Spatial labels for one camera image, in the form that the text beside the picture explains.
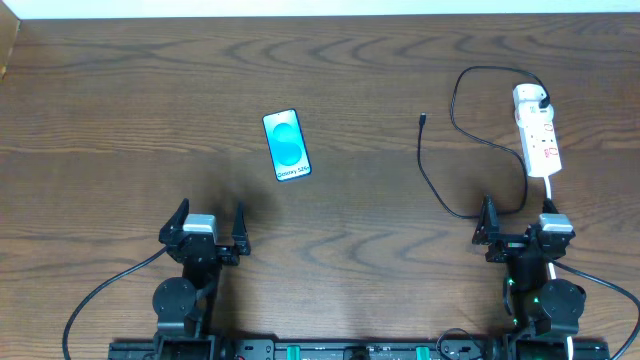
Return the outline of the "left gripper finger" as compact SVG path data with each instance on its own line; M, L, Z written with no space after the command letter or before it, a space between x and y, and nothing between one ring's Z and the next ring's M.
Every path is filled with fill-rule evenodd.
M189 199L184 198L178 209L169 218L169 220L161 227L160 235L172 235L176 231L181 231L187 216L189 215Z
M240 255L251 254L251 244L244 220L244 206L242 203L237 206L231 236L234 241L234 247Z

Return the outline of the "blue Galaxy smartphone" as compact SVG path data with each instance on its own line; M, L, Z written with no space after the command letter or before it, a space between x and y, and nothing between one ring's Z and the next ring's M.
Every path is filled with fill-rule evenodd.
M310 175L312 165L297 111L290 108L267 114L262 124L276 180L285 182Z

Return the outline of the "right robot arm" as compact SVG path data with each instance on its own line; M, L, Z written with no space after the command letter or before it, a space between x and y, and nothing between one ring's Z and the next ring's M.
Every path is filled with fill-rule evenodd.
M569 218L549 199L543 201L538 221L524 233L503 233L492 198L484 197L472 243L487 247L488 262L506 265L503 305L515 321L513 330L490 342L487 358L573 357L570 337L579 332L586 293L582 287L557 278L550 266L566 255L574 237Z

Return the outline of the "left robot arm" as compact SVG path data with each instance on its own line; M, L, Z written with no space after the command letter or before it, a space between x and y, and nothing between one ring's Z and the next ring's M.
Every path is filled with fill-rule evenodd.
M216 218L191 214L187 199L160 229L159 242L183 270L154 292L152 305L158 320L153 359L235 357L230 340L210 333L210 322L222 269L237 266L242 256L251 253L242 204L236 210L231 238L231 245L220 244Z

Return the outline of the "white USB charger plug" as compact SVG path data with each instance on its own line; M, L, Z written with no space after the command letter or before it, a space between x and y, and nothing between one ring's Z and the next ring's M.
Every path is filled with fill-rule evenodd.
M543 113L553 112L550 96L541 85L533 83L519 84L513 89L512 95L516 110L521 105L531 105L535 110L541 110Z

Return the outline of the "white power strip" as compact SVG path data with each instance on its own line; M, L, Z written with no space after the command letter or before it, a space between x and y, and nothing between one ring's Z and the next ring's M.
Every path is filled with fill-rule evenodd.
M551 176L562 169L551 105L540 109L524 103L515 110L527 174L533 178Z

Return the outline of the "cardboard box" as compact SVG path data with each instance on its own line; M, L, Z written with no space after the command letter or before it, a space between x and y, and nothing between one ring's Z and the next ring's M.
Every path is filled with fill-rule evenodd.
M4 3L0 2L0 78L7 73L9 59L18 36L21 20Z

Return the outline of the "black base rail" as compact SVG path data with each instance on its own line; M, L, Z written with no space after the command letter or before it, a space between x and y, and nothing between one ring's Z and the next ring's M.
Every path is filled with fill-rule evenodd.
M189 340L113 342L108 360L440 360L440 359L607 359L603 342L562 343L521 341L506 353L497 341L476 345L470 340L428 342L284 342L270 339L226 339L211 336Z

